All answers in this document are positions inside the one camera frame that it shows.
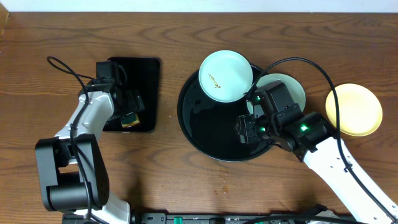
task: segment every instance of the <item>wooden table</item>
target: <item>wooden table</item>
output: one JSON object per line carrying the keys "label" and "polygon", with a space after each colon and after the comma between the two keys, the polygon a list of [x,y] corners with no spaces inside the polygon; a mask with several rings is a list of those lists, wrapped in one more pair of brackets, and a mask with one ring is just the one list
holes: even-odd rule
{"label": "wooden table", "polygon": [[[0,42],[0,223],[61,220],[42,205],[34,146],[66,124],[80,86],[52,68],[48,55],[92,76],[95,63],[112,56],[161,58],[155,131],[103,133],[99,141],[111,190],[133,207],[256,214],[300,212],[321,203],[346,213],[293,154],[274,148],[251,161],[220,162],[186,140],[177,120],[178,94],[202,60],[221,49],[241,52],[262,67],[285,57],[309,58],[335,85],[369,88],[383,108],[380,128],[343,139],[398,202],[397,14],[11,13]],[[273,72],[298,79],[307,111],[325,114],[330,89],[317,70],[290,62]]]}

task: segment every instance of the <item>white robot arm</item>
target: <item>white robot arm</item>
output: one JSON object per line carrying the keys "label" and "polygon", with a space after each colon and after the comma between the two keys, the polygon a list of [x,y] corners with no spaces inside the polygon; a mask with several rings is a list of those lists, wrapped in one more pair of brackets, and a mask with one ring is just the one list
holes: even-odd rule
{"label": "white robot arm", "polygon": [[[114,113],[113,100],[109,93],[102,91],[89,92],[88,95],[90,97],[90,102],[79,120],[75,137],[81,134],[95,134],[96,140],[99,141],[106,121]],[[85,95],[79,97],[77,109],[69,119],[69,122],[55,135],[55,137],[59,139],[68,139],[70,137],[70,124],[75,120],[76,115],[82,109],[85,100]],[[93,210],[92,212],[95,217],[106,223],[130,223],[130,205],[118,199],[112,192],[109,193],[109,199],[106,204],[102,206],[102,209]],[[74,214],[84,216],[87,214],[87,209],[76,210]]]}
{"label": "white robot arm", "polygon": [[[398,216],[397,204],[377,186],[355,161],[343,140],[341,142],[344,155],[361,182],[393,215]],[[315,152],[308,151],[306,153],[304,163],[331,187],[355,219],[364,223],[391,223],[391,219],[369,198],[353,179],[353,176],[345,169],[336,139],[330,137],[322,141],[317,144],[317,149]]]}

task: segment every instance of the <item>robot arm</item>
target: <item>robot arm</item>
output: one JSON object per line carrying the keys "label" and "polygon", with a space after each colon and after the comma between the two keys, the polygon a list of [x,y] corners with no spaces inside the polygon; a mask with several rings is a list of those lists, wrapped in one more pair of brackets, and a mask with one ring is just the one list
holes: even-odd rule
{"label": "robot arm", "polygon": [[[281,81],[257,89],[251,102],[254,106],[259,105],[265,114],[238,117],[237,130],[242,143],[270,139],[279,142],[282,149],[293,152],[299,161],[306,163],[332,188],[357,221],[391,223],[391,218],[346,170],[334,138],[336,130],[322,115],[310,113],[304,116]],[[360,181],[393,216],[398,216],[397,205],[359,166],[343,140],[341,143]]]}
{"label": "robot arm", "polygon": [[63,223],[85,223],[88,197],[85,183],[78,172],[61,173],[61,167],[75,164],[70,131],[71,124],[85,106],[74,132],[73,140],[78,146],[82,167],[90,184],[92,217],[101,223],[128,224],[131,219],[130,205],[109,191],[109,178],[98,140],[108,121],[128,119],[128,116],[143,110],[132,90],[125,90],[119,78],[118,65],[114,62],[98,62],[96,79],[85,87],[86,95],[80,92],[79,104],[69,122],[54,138],[41,139],[35,147],[40,189],[44,207],[67,215]]}
{"label": "robot arm", "polygon": [[[397,204],[377,186],[355,161],[343,140],[341,142],[344,154],[361,182],[393,215],[398,215]],[[336,139],[329,137],[318,143],[316,147],[318,150],[315,152],[308,151],[305,154],[304,163],[331,187],[355,219],[364,223],[391,223],[391,219],[374,203],[345,169],[337,150]]]}

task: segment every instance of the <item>small yellow object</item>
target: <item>small yellow object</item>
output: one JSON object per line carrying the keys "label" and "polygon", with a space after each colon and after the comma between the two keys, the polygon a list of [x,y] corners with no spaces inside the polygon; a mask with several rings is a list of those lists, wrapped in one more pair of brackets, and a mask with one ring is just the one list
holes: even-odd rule
{"label": "small yellow object", "polygon": [[[383,111],[377,97],[367,88],[357,84],[336,87],[340,109],[340,130],[352,136],[373,133],[381,124]],[[326,113],[336,127],[335,97],[331,91],[326,99]]]}
{"label": "small yellow object", "polygon": [[137,113],[131,113],[127,116],[125,116],[122,121],[122,128],[130,128],[131,126],[137,125],[140,123],[138,114]]}

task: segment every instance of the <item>green switch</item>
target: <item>green switch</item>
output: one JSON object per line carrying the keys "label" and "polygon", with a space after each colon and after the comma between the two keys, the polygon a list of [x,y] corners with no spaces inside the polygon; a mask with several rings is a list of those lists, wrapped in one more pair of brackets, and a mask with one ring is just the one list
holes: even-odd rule
{"label": "green switch", "polygon": [[182,224],[182,217],[174,217],[174,224]]}

